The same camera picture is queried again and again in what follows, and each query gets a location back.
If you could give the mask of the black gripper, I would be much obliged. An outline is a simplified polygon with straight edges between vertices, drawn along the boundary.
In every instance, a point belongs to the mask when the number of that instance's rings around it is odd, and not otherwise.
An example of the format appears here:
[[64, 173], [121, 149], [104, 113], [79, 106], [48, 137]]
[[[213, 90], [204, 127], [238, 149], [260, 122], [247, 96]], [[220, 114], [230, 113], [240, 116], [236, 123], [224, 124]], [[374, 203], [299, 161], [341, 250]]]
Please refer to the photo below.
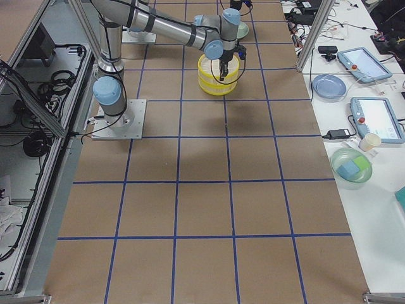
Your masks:
[[223, 50], [223, 54], [219, 60], [220, 81], [223, 81], [228, 75], [228, 62], [232, 60], [234, 53], [237, 53], [242, 61], [246, 59], [246, 48], [239, 43], [231, 50]]
[[230, 8], [241, 9], [245, 4], [248, 8], [252, 8], [252, 2], [250, 0], [230, 0]]

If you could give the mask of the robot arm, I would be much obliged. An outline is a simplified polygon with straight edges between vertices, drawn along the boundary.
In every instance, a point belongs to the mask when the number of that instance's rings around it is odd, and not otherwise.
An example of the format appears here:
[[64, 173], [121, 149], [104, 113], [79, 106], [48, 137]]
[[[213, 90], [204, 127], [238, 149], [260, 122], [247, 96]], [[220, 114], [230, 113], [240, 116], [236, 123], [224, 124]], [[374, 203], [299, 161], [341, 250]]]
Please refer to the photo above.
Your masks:
[[[245, 15], [248, 15], [248, 14], [252, 11], [252, 9], [253, 9], [253, 3], [252, 3], [252, 1], [237, 1], [237, 0], [231, 0], [230, 3], [229, 3], [229, 5], [228, 5], [228, 7], [240, 11], [240, 10], [242, 9], [242, 5], [243, 5], [243, 4], [245, 4], [245, 5], [249, 8], [249, 11], [248, 11], [247, 13], [241, 13], [241, 14], [240, 14], [241, 16], [245, 16]], [[237, 38], [238, 38], [238, 39], [241, 39], [241, 38], [245, 37], [245, 36], [247, 35], [248, 31], [249, 31], [249, 28], [248, 28], [248, 26], [246, 25], [246, 23], [243, 22], [243, 21], [241, 21], [241, 22], [239, 23], [239, 27], [238, 27]], [[144, 30], [141, 30], [141, 29], [139, 29], [139, 28], [128, 28], [128, 29], [127, 29], [127, 32], [136, 32], [136, 33], [138, 33], [138, 32], [144, 32]]]
[[225, 82], [234, 53], [245, 55], [237, 39], [240, 12], [234, 6], [224, 9], [220, 15], [197, 15], [193, 23], [187, 23], [155, 10], [144, 1], [93, 1], [92, 5], [99, 14], [101, 57], [98, 68], [102, 73], [93, 85], [93, 93], [109, 126], [121, 127], [131, 121], [123, 83], [123, 27], [163, 35], [202, 51], [211, 61], [218, 60], [216, 81], [220, 84]]

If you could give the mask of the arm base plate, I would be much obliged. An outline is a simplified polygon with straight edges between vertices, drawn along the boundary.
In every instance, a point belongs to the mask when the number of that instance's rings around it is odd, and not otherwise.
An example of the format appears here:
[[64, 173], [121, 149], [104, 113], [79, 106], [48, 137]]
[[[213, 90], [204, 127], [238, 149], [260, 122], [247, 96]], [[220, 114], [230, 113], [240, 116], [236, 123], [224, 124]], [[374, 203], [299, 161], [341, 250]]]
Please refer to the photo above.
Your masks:
[[155, 44], [156, 34], [150, 32], [122, 32], [122, 44]]
[[142, 139], [146, 106], [146, 99], [129, 99], [126, 111], [117, 122], [116, 117], [105, 116], [103, 109], [99, 107], [97, 115], [102, 118], [94, 122], [91, 138], [93, 140]]

